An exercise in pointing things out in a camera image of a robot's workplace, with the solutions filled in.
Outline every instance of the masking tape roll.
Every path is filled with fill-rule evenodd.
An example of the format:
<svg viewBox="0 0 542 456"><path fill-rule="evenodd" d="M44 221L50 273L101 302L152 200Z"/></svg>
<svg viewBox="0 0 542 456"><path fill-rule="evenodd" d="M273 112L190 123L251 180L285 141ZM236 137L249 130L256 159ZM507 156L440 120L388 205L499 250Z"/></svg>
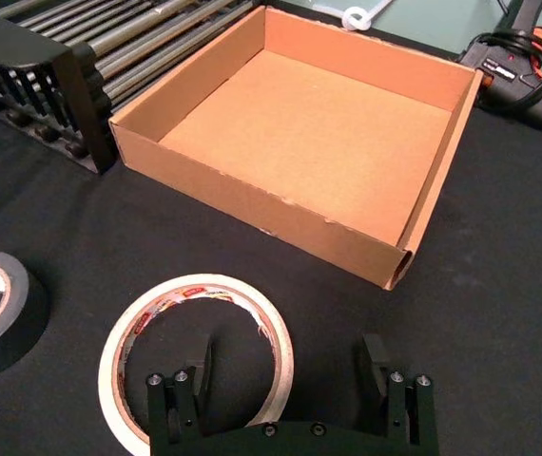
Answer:
<svg viewBox="0 0 542 456"><path fill-rule="evenodd" d="M41 284L13 256L0 252L0 371L24 356L48 322Z"/></svg>
<svg viewBox="0 0 542 456"><path fill-rule="evenodd" d="M110 430L134 456L149 456L148 436L135 423L126 402L125 367L135 338L161 312L189 299L212 297L248 311L269 340L275 359L271 390L261 410L247 424L278 421L294 375L292 342L273 304L251 286L225 275L185 275L168 280L140 296L121 315L108 336L98 371L100 405Z"/></svg>

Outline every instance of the cardboard box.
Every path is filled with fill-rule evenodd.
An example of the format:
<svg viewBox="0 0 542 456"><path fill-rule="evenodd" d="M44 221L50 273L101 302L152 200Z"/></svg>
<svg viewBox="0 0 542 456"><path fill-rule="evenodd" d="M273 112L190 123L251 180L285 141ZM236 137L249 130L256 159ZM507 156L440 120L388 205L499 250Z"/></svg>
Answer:
<svg viewBox="0 0 542 456"><path fill-rule="evenodd" d="M480 78L260 7L111 126L128 167L392 289Z"/></svg>

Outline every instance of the black electrical tape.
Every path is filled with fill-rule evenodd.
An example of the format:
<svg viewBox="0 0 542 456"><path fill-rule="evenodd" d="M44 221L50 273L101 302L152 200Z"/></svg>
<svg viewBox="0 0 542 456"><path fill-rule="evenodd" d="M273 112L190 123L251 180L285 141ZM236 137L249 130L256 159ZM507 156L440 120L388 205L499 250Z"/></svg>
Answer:
<svg viewBox="0 0 542 456"><path fill-rule="evenodd" d="M48 322L45 290L13 256L0 252L0 371L24 356Z"/></svg>

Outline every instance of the screw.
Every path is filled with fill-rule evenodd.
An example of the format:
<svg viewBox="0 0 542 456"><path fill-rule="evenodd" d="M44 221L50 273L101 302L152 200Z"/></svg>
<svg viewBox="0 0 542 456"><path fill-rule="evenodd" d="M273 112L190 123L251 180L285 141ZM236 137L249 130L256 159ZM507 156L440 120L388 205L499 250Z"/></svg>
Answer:
<svg viewBox="0 0 542 456"><path fill-rule="evenodd" d="M158 373L153 373L150 377L148 377L148 384L149 385L159 385L162 381L161 375Z"/></svg>
<svg viewBox="0 0 542 456"><path fill-rule="evenodd" d="M184 380L188 378L188 373L186 373L184 370L181 370L180 372L176 374L174 378L176 379L177 382L183 382Z"/></svg>
<svg viewBox="0 0 542 456"><path fill-rule="evenodd" d="M278 432L278 428L275 425L264 425L262 427L262 433L267 437L273 437Z"/></svg>
<svg viewBox="0 0 542 456"><path fill-rule="evenodd" d="M313 426L311 426L311 433L316 437L321 437L326 433L326 426L322 423L314 423Z"/></svg>
<svg viewBox="0 0 542 456"><path fill-rule="evenodd" d="M392 372L389 377L396 383L402 383L404 381L404 377L398 371Z"/></svg>
<svg viewBox="0 0 542 456"><path fill-rule="evenodd" d="M422 387L429 387L432 385L432 380L430 380L426 375L420 375L416 378L416 382L419 383Z"/></svg>

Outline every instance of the black table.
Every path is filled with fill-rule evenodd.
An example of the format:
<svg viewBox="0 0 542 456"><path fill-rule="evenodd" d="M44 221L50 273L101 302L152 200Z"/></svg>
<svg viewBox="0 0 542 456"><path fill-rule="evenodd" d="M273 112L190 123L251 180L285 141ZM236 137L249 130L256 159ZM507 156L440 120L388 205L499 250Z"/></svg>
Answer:
<svg viewBox="0 0 542 456"><path fill-rule="evenodd" d="M444 455L542 454L542 132L476 110L412 270L391 292L117 163L89 174L0 124L0 250L46 285L35 348L0 373L0 455L124 455L98 404L97 368L121 312L175 276L234 276L266 294L292 335L284 419L364 428L354 352L378 332L436 381ZM243 426L272 378L249 315L202 301L138 339L127 392L145 426L144 377L214 335L206 428Z"/></svg>

